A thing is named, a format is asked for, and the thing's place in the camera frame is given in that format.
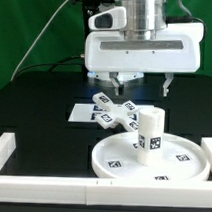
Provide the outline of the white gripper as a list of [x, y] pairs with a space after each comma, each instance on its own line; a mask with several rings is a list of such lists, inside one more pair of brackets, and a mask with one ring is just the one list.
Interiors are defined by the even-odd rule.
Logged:
[[85, 65], [89, 71], [110, 72], [109, 79], [115, 93], [122, 93], [118, 73], [164, 72], [163, 93], [166, 96], [173, 81], [173, 73], [196, 72], [200, 67], [202, 23], [168, 24], [156, 32], [153, 40], [129, 41], [117, 31], [93, 31], [84, 48]]

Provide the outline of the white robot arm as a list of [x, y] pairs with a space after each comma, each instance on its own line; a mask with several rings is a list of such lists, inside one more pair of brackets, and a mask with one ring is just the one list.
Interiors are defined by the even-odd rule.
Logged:
[[196, 72], [205, 23], [189, 11], [168, 17], [168, 0], [96, 0], [109, 5], [89, 18], [84, 48], [85, 66], [119, 95], [124, 84], [145, 73], [165, 74], [168, 89], [173, 74]]

